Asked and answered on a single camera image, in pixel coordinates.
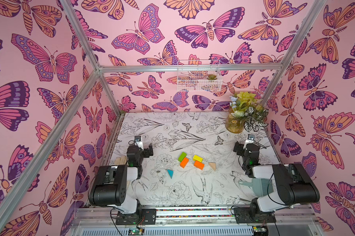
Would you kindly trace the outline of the yellow block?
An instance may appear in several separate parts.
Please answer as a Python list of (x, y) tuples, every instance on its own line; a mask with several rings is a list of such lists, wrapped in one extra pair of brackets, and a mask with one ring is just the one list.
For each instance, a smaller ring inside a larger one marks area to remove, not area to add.
[(203, 158), (199, 157), (198, 155), (194, 155), (193, 160), (198, 161), (198, 162), (203, 162)]

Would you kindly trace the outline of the green circuit board right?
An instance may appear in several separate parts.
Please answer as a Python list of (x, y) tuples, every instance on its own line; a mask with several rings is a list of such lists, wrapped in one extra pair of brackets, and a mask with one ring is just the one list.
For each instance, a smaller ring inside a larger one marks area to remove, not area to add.
[(253, 236), (268, 236), (269, 231), (266, 226), (253, 226)]

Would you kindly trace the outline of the small succulent in basket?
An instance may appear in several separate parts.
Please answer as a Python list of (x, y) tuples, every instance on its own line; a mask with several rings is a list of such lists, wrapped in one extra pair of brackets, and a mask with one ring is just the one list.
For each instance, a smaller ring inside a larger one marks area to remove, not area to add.
[(216, 75), (216, 74), (209, 74), (209, 75), (207, 76), (207, 79), (208, 79), (208, 80), (217, 80), (217, 75)]

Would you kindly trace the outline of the green circuit board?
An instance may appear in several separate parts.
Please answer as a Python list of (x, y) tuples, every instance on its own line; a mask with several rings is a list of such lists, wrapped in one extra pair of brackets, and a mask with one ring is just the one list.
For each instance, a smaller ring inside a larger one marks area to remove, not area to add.
[(143, 233), (143, 229), (130, 228), (128, 230), (128, 236), (142, 236)]
[(253, 226), (253, 236), (268, 236), (269, 231), (266, 226)]

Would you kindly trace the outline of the orange small block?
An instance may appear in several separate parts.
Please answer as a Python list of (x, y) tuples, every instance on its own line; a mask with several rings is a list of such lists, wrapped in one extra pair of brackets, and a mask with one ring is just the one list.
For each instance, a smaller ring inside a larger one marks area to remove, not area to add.
[(205, 167), (205, 165), (204, 165), (202, 162), (200, 162), (200, 161), (195, 161), (195, 162), (194, 162), (194, 166), (195, 166), (196, 168), (200, 169), (200, 170), (203, 170), (204, 167)]

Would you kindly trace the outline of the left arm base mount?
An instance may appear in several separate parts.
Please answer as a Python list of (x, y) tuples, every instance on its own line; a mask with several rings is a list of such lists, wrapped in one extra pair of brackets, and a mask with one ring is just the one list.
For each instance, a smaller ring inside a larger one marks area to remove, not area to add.
[(116, 225), (155, 225), (155, 222), (155, 208), (143, 208), (142, 210), (136, 210), (133, 214), (118, 212), (116, 217)]

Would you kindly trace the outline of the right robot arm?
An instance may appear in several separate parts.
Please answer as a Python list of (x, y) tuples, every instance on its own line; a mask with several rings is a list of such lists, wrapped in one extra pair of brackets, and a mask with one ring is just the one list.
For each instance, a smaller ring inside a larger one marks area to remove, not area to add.
[(273, 213), (296, 204), (318, 203), (320, 193), (303, 165), (261, 165), (261, 146), (247, 140), (236, 142), (233, 151), (242, 158), (242, 170), (252, 179), (251, 186), (258, 185), (266, 192), (250, 203), (250, 214)]

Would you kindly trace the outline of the aluminium frame back bar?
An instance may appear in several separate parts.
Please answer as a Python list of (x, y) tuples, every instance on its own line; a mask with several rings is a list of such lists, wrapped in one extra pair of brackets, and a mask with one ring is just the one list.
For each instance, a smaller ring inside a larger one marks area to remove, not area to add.
[(279, 70), (282, 64), (219, 64), (219, 65), (159, 65), (159, 66), (103, 66), (102, 73), (115, 72), (168, 72), (168, 71), (210, 71), (210, 70)]

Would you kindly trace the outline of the aluminium frame left post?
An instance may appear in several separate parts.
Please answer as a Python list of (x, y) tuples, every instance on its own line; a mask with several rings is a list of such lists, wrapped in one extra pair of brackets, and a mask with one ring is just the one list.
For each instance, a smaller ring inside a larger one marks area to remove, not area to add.
[(85, 86), (88, 85), (90, 88), (89, 82), (99, 81), (103, 86), (103, 89), (110, 101), (110, 104), (111, 104), (114, 112), (116, 113), (116, 115), (118, 117), (120, 117), (121, 113), (118, 108), (118, 105), (114, 99), (111, 89), (109, 88), (109, 85), (107, 84), (107, 82), (103, 76), (102, 66), (98, 62), (98, 59), (95, 57), (94, 51), (92, 50), (92, 48), (89, 44), (89, 41), (87, 39), (87, 36), (80, 24), (80, 20), (78, 19), (77, 15), (75, 13), (75, 9), (73, 8), (70, 1), (61, 1), (61, 4), (63, 5), (64, 12), (65, 12), (66, 16), (68, 17), (68, 19), (69, 19), (77, 37), (78, 37), (80, 43), (81, 43), (82, 49), (86, 53), (87, 59), (89, 60), (91, 66), (93, 67), (93, 72), (91, 73), (91, 77), (85, 83)]

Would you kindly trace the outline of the aluminium front rail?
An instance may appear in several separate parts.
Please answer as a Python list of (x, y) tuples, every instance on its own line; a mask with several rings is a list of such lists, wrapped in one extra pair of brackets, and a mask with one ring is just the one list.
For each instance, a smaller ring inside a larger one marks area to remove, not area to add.
[[(226, 205), (220, 206), (180, 206), (157, 207), (144, 206), (144, 209), (155, 209), (155, 226), (187, 225), (233, 225), (235, 208)], [(117, 211), (109, 207), (81, 208), (73, 221), (73, 227), (78, 226), (110, 226), (117, 216)], [(285, 208), (274, 213), (276, 223), (279, 225), (310, 225), (316, 224), (317, 218), (310, 206), (295, 206)]]

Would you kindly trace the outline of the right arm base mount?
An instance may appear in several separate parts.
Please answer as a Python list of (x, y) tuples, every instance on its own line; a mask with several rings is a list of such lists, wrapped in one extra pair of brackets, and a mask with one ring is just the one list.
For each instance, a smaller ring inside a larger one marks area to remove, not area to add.
[(271, 212), (262, 212), (250, 207), (240, 206), (235, 206), (230, 211), (234, 215), (236, 223), (238, 224), (276, 223), (274, 213)]

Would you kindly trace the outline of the green rectangular block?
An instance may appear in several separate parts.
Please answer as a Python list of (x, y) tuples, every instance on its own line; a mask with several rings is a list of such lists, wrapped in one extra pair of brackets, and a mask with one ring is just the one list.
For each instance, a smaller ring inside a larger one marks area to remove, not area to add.
[(179, 162), (182, 162), (182, 160), (183, 160), (186, 156), (187, 156), (187, 153), (182, 152), (181, 155), (180, 155), (179, 158), (178, 158), (178, 161), (179, 161)]

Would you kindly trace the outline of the amber glass vase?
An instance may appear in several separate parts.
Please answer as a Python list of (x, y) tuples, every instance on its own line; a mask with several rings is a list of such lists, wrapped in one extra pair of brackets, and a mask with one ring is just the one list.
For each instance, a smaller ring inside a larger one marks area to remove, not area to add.
[(230, 107), (228, 110), (228, 116), (226, 119), (225, 127), (226, 129), (234, 134), (243, 132), (244, 130), (244, 121), (238, 119), (232, 115), (234, 113), (233, 109)]

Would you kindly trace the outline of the beige rubber glove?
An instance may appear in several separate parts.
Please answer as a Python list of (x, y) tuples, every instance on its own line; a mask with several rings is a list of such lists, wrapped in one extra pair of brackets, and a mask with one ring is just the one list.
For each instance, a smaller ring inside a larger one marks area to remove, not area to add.
[(114, 165), (126, 165), (128, 158), (126, 156), (118, 157), (114, 160)]

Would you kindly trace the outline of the aluminium frame left diagonal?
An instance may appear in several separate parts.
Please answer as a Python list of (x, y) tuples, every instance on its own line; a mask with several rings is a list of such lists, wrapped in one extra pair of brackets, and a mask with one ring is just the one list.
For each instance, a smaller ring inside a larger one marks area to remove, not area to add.
[(35, 153), (34, 158), (25, 169), (25, 173), (20, 176), (20, 179), (15, 183), (14, 187), (0, 204), (0, 232), (8, 222), (8, 219), (12, 216), (15, 208), (23, 199), (34, 178), (41, 170), (48, 155), (57, 143), (57, 140), (62, 136), (62, 133), (67, 129), (68, 125), (73, 120), (76, 112), (85, 100), (90, 87), (97, 81), (99, 75), (99, 70), (94, 71), (88, 80), (83, 84), (78, 92), (78, 95), (68, 107), (67, 111), (63, 114), (60, 121), (57, 122), (54, 129), (48, 135), (46, 141)]

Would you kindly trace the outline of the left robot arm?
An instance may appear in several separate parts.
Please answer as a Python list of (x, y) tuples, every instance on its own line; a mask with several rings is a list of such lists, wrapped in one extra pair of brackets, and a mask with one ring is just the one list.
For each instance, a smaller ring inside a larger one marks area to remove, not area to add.
[(153, 146), (147, 148), (130, 145), (127, 164), (101, 166), (89, 193), (89, 202), (97, 207), (114, 207), (122, 215), (141, 216), (139, 200), (127, 194), (127, 183), (138, 180), (143, 173), (143, 160), (153, 156)]

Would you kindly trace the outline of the teal triangle block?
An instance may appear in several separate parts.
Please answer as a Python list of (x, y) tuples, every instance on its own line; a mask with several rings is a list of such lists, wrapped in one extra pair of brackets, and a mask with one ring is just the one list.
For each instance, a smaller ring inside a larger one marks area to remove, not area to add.
[(173, 177), (173, 170), (167, 169), (167, 173), (170, 176), (170, 178), (172, 179)]

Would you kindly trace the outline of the aluminium frame right post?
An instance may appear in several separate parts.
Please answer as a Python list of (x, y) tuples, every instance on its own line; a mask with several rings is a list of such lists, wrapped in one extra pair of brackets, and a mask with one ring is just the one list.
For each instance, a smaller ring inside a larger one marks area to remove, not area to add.
[(302, 24), (298, 30), (298, 33), (294, 37), (289, 49), (285, 53), (281, 68), (276, 70), (276, 73), (273, 76), (273, 79), (268, 85), (268, 88), (265, 91), (265, 94), (262, 99), (262, 105), (266, 107), (267, 100), (272, 95), (274, 89), (277, 87), (277, 84), (280, 82), (282, 76), (285, 73), (285, 70), (289, 66), (290, 62), (292, 61), (293, 57), (295, 57), (297, 50), (299, 49), (301, 43), (304, 41), (305, 37), (307, 36), (309, 30), (313, 26), (316, 18), (320, 14), (321, 10), (326, 5), (326, 0), (317, 0), (314, 1), (313, 5), (311, 6), (308, 14), (303, 19)]

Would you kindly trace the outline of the natural wood triangle block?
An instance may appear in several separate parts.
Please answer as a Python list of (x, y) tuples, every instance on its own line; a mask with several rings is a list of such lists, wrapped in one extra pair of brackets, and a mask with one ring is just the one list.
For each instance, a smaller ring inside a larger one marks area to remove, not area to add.
[(216, 171), (216, 163), (214, 163), (214, 162), (209, 162), (208, 164), (209, 164), (209, 166), (210, 166), (214, 171)]

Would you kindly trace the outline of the orange long rectangular block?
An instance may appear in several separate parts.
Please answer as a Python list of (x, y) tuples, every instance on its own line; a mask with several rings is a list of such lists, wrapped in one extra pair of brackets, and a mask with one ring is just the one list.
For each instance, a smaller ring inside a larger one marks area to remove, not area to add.
[(185, 168), (186, 165), (188, 164), (188, 162), (189, 162), (189, 159), (186, 158), (186, 157), (184, 157), (184, 158), (182, 159), (182, 161), (180, 162), (180, 167), (181, 167), (181, 168)]

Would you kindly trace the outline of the aluminium frame post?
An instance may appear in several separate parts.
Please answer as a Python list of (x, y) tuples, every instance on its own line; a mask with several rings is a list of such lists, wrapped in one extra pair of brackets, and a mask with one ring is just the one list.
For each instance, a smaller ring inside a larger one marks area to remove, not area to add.
[(266, 107), (267, 100), (272, 95), (274, 89), (277, 87), (277, 84), (280, 82), (282, 76), (285, 73), (285, 70), (289, 66), (290, 62), (292, 61), (293, 57), (295, 57), (297, 50), (299, 49), (301, 43), (304, 41), (305, 37), (307, 36), (309, 30), (313, 26), (316, 18), (320, 14), (321, 10), (326, 5), (326, 0), (317, 0), (314, 1), (313, 5), (311, 6), (308, 14), (303, 19), (302, 24), (298, 30), (298, 33), (294, 37), (289, 49), (285, 53), (281, 68), (276, 70), (276, 73), (273, 76), (273, 79), (268, 85), (268, 88), (265, 91), (265, 94), (262, 99), (262, 105)]
[(61, 4), (63, 5), (64, 12), (65, 12), (66, 16), (68, 17), (68, 19), (69, 19), (77, 37), (78, 37), (80, 43), (81, 43), (82, 49), (86, 53), (87, 59), (89, 60), (91, 66), (93, 67), (93, 72), (91, 73), (91, 77), (85, 83), (85, 86), (88, 85), (90, 88), (89, 82), (99, 81), (103, 86), (103, 89), (110, 101), (110, 104), (111, 104), (114, 112), (116, 113), (116, 115), (118, 117), (120, 117), (121, 113), (118, 108), (118, 105), (114, 99), (111, 89), (109, 88), (109, 85), (107, 84), (107, 82), (103, 76), (102, 66), (98, 62), (98, 59), (95, 57), (94, 51), (92, 50), (92, 48), (89, 44), (89, 41), (87, 39), (87, 36), (80, 24), (80, 20), (78, 19), (77, 15), (75, 13), (75, 9), (73, 8), (70, 1), (61, 1)]

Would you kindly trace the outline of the artificial plant bouquet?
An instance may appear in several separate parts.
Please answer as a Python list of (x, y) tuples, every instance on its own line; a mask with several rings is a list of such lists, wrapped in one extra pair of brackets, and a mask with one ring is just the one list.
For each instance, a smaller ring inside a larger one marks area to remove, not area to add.
[(267, 127), (268, 110), (265, 109), (256, 94), (241, 91), (230, 97), (232, 115), (244, 121), (244, 130), (258, 132), (260, 128)]

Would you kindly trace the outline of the green circuit board left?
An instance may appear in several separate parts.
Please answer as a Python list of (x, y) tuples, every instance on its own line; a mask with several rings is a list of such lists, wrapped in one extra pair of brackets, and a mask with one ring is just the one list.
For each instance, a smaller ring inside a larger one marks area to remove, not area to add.
[(143, 233), (143, 229), (130, 228), (128, 230), (128, 236), (142, 236)]

